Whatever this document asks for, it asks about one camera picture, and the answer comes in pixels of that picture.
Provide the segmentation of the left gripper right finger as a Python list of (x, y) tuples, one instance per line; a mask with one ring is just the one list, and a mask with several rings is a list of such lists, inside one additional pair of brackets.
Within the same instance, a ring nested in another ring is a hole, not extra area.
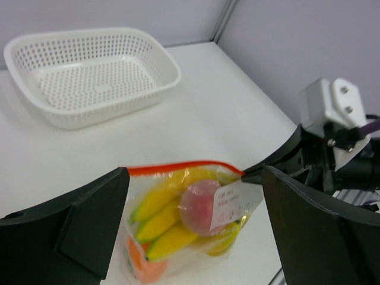
[(271, 166), (262, 182), (287, 284), (379, 284), (378, 213)]

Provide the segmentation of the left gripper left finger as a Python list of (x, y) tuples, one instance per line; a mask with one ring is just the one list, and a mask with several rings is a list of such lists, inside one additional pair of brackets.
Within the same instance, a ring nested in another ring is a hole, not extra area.
[(100, 284), (129, 188), (119, 167), (78, 189), (1, 218), (1, 284)]

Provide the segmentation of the clear zip top bag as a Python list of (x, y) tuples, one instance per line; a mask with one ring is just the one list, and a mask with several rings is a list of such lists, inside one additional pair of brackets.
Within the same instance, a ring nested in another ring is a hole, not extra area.
[(262, 187), (221, 161), (128, 168), (123, 254), (141, 284), (196, 271), (228, 256), (264, 198)]

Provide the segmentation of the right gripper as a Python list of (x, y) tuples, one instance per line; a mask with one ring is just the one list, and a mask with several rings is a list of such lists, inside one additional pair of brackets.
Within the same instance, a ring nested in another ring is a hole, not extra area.
[(265, 166), (284, 163), (284, 172), (293, 179), (325, 193), (342, 189), (374, 191), (379, 189), (379, 138), (335, 170), (337, 159), (322, 138), (308, 134), (298, 125), (290, 138), (263, 161), (244, 170), (241, 181), (262, 185)]

